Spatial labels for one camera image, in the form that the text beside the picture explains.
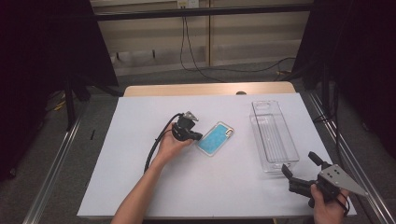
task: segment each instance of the metal rail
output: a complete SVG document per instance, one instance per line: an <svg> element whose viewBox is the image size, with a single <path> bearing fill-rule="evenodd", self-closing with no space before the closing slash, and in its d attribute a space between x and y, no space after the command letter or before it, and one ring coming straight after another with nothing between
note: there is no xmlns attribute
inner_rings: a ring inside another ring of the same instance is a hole
<svg viewBox="0 0 396 224"><path fill-rule="evenodd" d="M155 18L173 17L194 17L194 16L216 16L216 15L237 15L237 14L257 14L257 13L277 13L277 12L299 12L334 8L336 10L340 3L323 4L294 4L277 5L264 7L201 7L185 9L165 9L137 12L112 12L97 13L94 15L66 15L54 16L51 21L122 21Z"/></svg>
<svg viewBox="0 0 396 224"><path fill-rule="evenodd" d="M76 136L78 126L81 123L81 118L85 114L88 107L88 103L82 105L82 108L78 114L77 120L74 125L71 127L70 131L66 133L64 137L64 141L59 148L58 154L51 165L49 172L47 174L46 179L44 180L43 185L41 186L40 191L35 196L35 200L30 207L23 224L36 224L41 218L43 211L46 207L46 204L50 198L52 190L55 186L56 179L61 171L62 165L64 164L64 160L66 158L67 152L69 151L73 140Z"/></svg>
<svg viewBox="0 0 396 224"><path fill-rule="evenodd" d="M318 113L323 114L324 111L322 109L321 101L318 95L315 93L310 93L310 98ZM324 121L323 123L326 126L327 130L329 131L332 140L335 142L336 130L337 130L335 123L332 120ZM339 146L341 149L341 154L343 155L343 158L346 161L348 168L355 176L356 181L369 193L367 200L372 206L379 221L381 223L387 223L387 224L396 223L394 217L387 208L387 205L385 204L378 190L370 181L366 173L364 173L363 169L361 169L358 160L353 155L353 152L351 151L344 137L340 133L338 137L339 137L339 144L340 144Z"/></svg>

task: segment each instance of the phone case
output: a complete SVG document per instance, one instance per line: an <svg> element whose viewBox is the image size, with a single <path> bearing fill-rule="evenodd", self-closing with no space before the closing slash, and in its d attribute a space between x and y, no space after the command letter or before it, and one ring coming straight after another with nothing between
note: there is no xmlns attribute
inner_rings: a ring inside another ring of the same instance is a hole
<svg viewBox="0 0 396 224"><path fill-rule="evenodd" d="M232 135L233 128L219 121L197 145L206 155L213 156Z"/></svg>

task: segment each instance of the human hand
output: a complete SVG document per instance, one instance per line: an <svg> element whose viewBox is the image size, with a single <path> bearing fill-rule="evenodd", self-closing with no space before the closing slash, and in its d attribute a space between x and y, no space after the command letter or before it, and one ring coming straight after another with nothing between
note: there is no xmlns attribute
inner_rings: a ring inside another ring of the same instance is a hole
<svg viewBox="0 0 396 224"><path fill-rule="evenodd" d="M341 193L347 197L349 191L341 189ZM316 184L311 185L311 194L315 200L314 220L316 224L341 224L344 217L344 209L335 201L325 203L323 194ZM342 195L337 196L342 204L346 204L346 199Z"/></svg>
<svg viewBox="0 0 396 224"><path fill-rule="evenodd" d="M178 155L184 147L189 146L193 142L192 139L188 139L184 142L178 141L172 135L172 125L173 123L169 124L166 128L163 139L160 143L158 154L154 159L154 161L158 162L162 166L165 166L165 164Z"/></svg>

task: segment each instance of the electrical cable on wall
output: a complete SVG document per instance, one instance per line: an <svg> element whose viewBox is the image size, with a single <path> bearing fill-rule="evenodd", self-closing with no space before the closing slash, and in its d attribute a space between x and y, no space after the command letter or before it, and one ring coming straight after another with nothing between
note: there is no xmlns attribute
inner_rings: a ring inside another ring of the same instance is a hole
<svg viewBox="0 0 396 224"><path fill-rule="evenodd" d="M182 53L183 53L183 49L184 49L185 35L187 36L187 39L188 39L190 54L191 54L192 61L193 61L193 63L194 63L195 69L187 68L187 67L184 65L183 60L182 60ZM274 63L274 64L272 64L272 65L270 65L270 66L268 66L268 67L265 67L265 68L263 68L263 69L258 69L258 70L237 70L237 69L213 68L213 67L199 68L199 67L197 66L196 62L195 62L195 58L194 58L193 53L192 53L192 47L191 47L191 42L190 42L190 34L189 34L189 25L188 25L188 23L187 23L187 18L186 18L186 17L183 17L183 36L182 36L182 41L181 41L181 49L180 49L179 58L180 58L181 66L183 67L184 70L190 71L190 72L199 72L203 77L207 77L207 78L216 80L216 81L218 81L218 82L225 82L225 81L219 80L219 79L213 78L213 77L208 77L208 76L206 76L202 71L203 71L203 70L214 70L214 71L230 71L230 72L240 72L240 73L258 73L258 72L267 71L267 70L269 70L269 69L271 69L271 68L277 66L277 67L278 67L278 72L280 72L280 67L279 67L279 65L280 65L281 63L283 63L283 62L286 61L286 60L295 60L294 57L284 58L284 59L279 60L278 62L276 62L276 63Z"/></svg>
<svg viewBox="0 0 396 224"><path fill-rule="evenodd" d="M277 76L276 76L276 78L274 79L274 81L279 81L279 78L280 78L281 75L283 75L283 74L285 74L285 75L291 74L291 72L282 71L282 70L280 69L280 64L281 64L283 61L286 61L286 60L288 60L288 59L293 59L293 60L295 60L296 58L285 58L285 59L282 59L282 60L280 60L280 61L277 62Z"/></svg>

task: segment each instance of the human arm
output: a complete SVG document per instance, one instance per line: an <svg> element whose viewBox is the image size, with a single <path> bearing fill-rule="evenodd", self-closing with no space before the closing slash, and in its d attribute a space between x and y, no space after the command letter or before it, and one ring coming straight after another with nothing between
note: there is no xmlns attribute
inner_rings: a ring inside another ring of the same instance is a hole
<svg viewBox="0 0 396 224"><path fill-rule="evenodd" d="M341 193L347 197L349 191L341 189ZM336 201L325 203L323 200L323 194L315 184L311 186L311 194L315 200L314 220L316 224L341 224L343 222L344 209L340 204ZM342 204L346 204L347 199L341 194L337 196L337 199Z"/></svg>
<svg viewBox="0 0 396 224"><path fill-rule="evenodd" d="M184 142L176 140L172 132L169 132L171 129L172 124L166 128L156 157L121 203L111 221L112 224L142 223L163 167L177 156L183 147L192 143L190 139Z"/></svg>

